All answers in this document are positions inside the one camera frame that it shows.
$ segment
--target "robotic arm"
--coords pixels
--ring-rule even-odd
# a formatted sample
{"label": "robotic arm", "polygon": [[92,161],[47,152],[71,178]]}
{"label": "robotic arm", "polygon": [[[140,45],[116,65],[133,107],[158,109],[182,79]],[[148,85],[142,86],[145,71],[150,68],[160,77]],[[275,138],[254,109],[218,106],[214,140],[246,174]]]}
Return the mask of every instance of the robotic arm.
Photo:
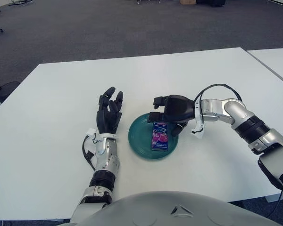
{"label": "robotic arm", "polygon": [[195,118],[196,128],[191,133],[199,138],[204,132],[204,121],[221,120],[231,124],[254,154],[262,154],[258,160],[259,167],[269,181],[283,191],[283,136],[247,110],[241,100],[201,99],[201,96],[195,101],[178,95],[157,97],[154,108],[165,106],[164,113],[150,112],[148,122],[176,123],[172,136],[177,136],[188,120]]}
{"label": "robotic arm", "polygon": [[111,87],[100,96],[96,118],[98,131],[89,129],[84,139],[85,142],[89,137],[93,138],[92,141],[96,144],[97,163],[95,167],[92,165],[91,158],[94,154],[90,151],[86,153],[83,143],[84,157],[94,169],[94,173],[89,187],[85,190],[71,217],[70,222],[74,224],[80,223],[91,214],[112,203],[114,181],[119,169],[115,133],[122,116],[119,111],[123,102],[122,92],[118,93],[114,101],[110,100],[114,92],[115,88]]}
{"label": "robotic arm", "polygon": [[[231,89],[237,99],[201,99],[205,90],[222,85]],[[204,121],[221,120],[231,124],[239,136],[249,144],[254,154],[260,154],[258,164],[270,182],[283,191],[283,136],[270,129],[253,112],[246,109],[239,94],[225,84],[215,84],[200,92],[195,100],[179,95],[157,97],[155,109],[164,106],[164,112],[150,112],[148,122],[165,121],[175,124],[172,136],[177,136],[189,120],[196,120],[191,133],[200,138]],[[65,226],[86,225],[275,225],[276,223],[247,210],[209,197],[180,193],[152,192],[137,194],[112,203],[114,181],[119,168],[116,130],[120,121],[123,93],[110,100],[115,88],[108,89],[99,100],[98,131],[90,129],[85,140],[96,143],[96,167],[91,152],[84,151],[85,159],[94,168],[90,186],[85,190],[70,223]]]}

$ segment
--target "white table surface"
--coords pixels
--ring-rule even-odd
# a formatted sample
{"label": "white table surface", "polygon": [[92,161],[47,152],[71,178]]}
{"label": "white table surface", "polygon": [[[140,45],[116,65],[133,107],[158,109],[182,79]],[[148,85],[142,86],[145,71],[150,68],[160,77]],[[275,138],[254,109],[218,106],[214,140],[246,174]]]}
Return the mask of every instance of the white table surface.
{"label": "white table surface", "polygon": [[283,48],[251,50],[248,52],[283,80]]}
{"label": "white table surface", "polygon": [[[224,201],[279,193],[257,166],[258,156],[223,122],[207,122],[198,140],[191,121],[160,161],[131,150],[130,125],[154,110],[154,97],[194,99],[214,83],[235,88],[248,109],[283,134],[283,82],[241,48],[37,66],[0,106],[0,219],[71,217],[92,177],[82,141],[96,127],[99,95],[110,86],[124,92],[115,200],[158,190]],[[203,96],[229,97],[220,87]]]}

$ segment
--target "floor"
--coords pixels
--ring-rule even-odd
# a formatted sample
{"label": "floor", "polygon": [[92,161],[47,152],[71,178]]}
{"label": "floor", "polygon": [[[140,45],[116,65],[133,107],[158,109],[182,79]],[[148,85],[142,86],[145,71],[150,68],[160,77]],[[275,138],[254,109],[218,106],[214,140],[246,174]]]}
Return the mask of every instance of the floor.
{"label": "floor", "polygon": [[[0,28],[3,85],[23,81],[43,63],[232,47],[283,48],[283,6],[267,0],[227,0],[221,8],[181,5],[179,0],[143,0],[140,5],[134,0],[34,0],[1,7]],[[275,206],[264,198],[234,204],[262,216]],[[283,225],[283,201],[270,218]]]}

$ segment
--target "teal plate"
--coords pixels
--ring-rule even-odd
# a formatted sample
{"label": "teal plate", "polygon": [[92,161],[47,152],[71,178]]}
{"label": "teal plate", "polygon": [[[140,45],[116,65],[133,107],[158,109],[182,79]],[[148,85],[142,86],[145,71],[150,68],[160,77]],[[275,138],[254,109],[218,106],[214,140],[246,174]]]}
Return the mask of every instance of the teal plate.
{"label": "teal plate", "polygon": [[131,124],[128,134],[129,144],[133,151],[145,159],[161,159],[170,154],[177,146],[178,136],[171,136],[173,124],[168,124],[168,150],[167,151],[153,151],[152,130],[153,123],[147,123],[149,114],[143,114]]}

